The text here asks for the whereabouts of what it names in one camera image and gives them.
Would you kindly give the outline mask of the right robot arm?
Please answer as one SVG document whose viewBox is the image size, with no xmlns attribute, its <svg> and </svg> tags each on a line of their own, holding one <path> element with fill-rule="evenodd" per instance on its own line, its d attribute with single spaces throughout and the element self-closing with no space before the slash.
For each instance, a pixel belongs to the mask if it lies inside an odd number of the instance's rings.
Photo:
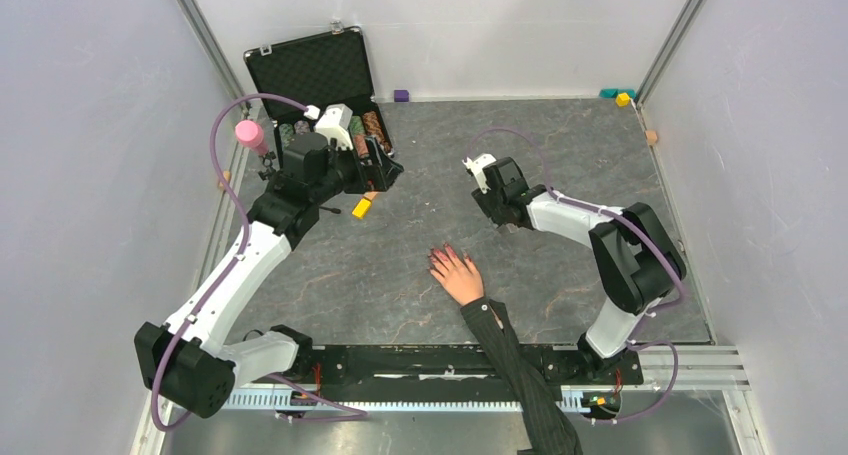
<svg viewBox="0 0 848 455">
<path fill-rule="evenodd" d="M 596 205 L 530 186 L 510 157 L 484 153 L 463 165 L 477 184 L 473 199 L 494 224 L 555 234 L 592 251 L 606 300 L 578 340 L 577 367 L 591 383 L 606 381 L 643 318 L 672 290 L 685 289 L 685 262 L 656 212 L 645 203 Z"/>
</svg>

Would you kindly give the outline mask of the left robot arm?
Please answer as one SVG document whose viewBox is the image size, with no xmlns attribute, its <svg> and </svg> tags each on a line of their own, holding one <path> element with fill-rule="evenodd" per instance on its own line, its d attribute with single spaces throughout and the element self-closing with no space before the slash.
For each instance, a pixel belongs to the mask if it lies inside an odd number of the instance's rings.
<svg viewBox="0 0 848 455">
<path fill-rule="evenodd" d="M 389 190 L 403 166 L 373 137 L 367 157 L 324 135 L 297 135 L 267 175 L 264 192 L 246 212 L 241 234 L 209 277 L 175 313 L 144 323 L 134 347 L 151 400 L 164 397 L 200 418 L 216 414 L 231 393 L 254 380 L 281 374 L 306 380 L 314 356 L 307 337 L 271 329 L 227 344 L 226 337 L 266 277 L 319 221 L 321 208 L 340 193 Z"/>
</svg>

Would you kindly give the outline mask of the black pinstripe sleeve forearm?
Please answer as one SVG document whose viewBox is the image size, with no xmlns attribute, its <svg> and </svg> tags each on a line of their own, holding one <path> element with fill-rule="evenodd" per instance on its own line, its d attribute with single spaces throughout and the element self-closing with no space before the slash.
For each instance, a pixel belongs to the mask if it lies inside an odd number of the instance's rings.
<svg viewBox="0 0 848 455">
<path fill-rule="evenodd" d="M 506 306 L 482 297 L 461 307 L 460 314 L 496 374 L 522 407 L 531 445 L 526 452 L 581 454 L 583 449 L 574 425 L 558 407 L 540 371 L 522 354 Z"/>
</svg>

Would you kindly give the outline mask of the mannequin hand with red nails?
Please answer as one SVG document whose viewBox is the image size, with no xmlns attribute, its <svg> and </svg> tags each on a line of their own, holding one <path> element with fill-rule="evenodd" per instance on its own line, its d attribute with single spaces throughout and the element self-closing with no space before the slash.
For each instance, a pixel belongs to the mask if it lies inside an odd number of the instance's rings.
<svg viewBox="0 0 848 455">
<path fill-rule="evenodd" d="M 484 297 L 482 276 L 469 257 L 460 257 L 450 245 L 434 248 L 428 255 L 429 273 L 460 306 Z"/>
</svg>

